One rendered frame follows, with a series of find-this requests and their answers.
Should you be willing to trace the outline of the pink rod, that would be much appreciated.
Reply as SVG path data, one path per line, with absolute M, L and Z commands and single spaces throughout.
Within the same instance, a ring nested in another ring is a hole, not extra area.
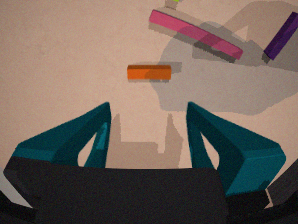
M 232 43 L 208 32 L 183 20 L 175 18 L 173 16 L 167 15 L 165 13 L 159 12 L 157 10 L 152 10 L 149 22 L 161 25 L 163 27 L 169 28 L 171 30 L 182 33 L 186 36 L 194 38 L 201 41 L 209 46 L 212 46 L 236 59 L 240 59 L 242 53 L 244 52 L 239 47 L 233 45 Z

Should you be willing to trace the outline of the orange rod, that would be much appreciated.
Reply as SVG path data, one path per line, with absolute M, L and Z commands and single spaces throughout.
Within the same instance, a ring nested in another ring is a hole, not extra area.
M 128 79 L 171 79 L 170 65 L 128 65 Z

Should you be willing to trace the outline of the purple rod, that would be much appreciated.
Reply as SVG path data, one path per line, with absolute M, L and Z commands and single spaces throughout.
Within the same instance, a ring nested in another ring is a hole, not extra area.
M 294 34 L 298 28 L 298 13 L 292 12 L 288 17 L 286 22 L 283 24 L 281 29 L 268 44 L 268 46 L 263 51 L 270 59 L 274 60 L 279 54 L 291 36 Z

